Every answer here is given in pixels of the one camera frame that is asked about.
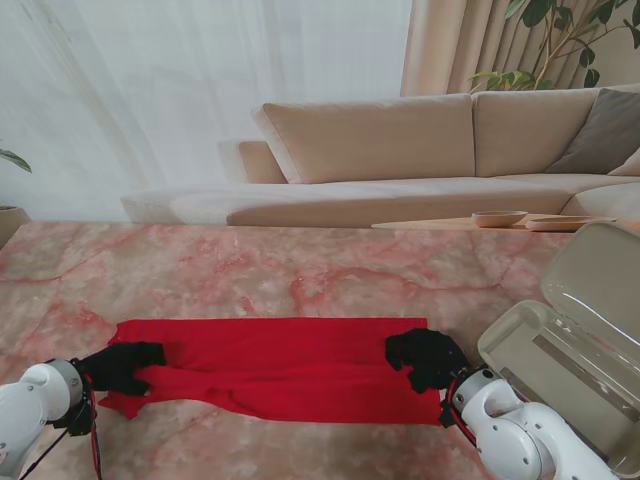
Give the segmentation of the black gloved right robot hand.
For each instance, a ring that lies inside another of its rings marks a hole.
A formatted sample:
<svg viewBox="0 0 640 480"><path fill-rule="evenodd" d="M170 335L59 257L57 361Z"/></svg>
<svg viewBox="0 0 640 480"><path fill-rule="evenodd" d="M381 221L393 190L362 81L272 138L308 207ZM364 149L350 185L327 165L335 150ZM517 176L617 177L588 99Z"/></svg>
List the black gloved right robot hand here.
<svg viewBox="0 0 640 480"><path fill-rule="evenodd" d="M414 392L447 389L461 372L471 369L462 349L448 335L414 328L385 340L385 359L397 372L409 368L407 378Z"/></svg>

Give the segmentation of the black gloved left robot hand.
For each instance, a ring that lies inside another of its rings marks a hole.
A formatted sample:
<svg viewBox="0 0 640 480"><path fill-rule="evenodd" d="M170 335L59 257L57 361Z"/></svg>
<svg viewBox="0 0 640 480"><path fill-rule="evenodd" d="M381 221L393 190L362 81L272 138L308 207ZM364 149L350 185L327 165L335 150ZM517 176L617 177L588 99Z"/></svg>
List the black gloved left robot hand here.
<svg viewBox="0 0 640 480"><path fill-rule="evenodd" d="M138 370L164 366L166 357L160 343L125 342L112 344L77 361L78 371L90 380L95 391L145 396L151 386L135 377Z"/></svg>

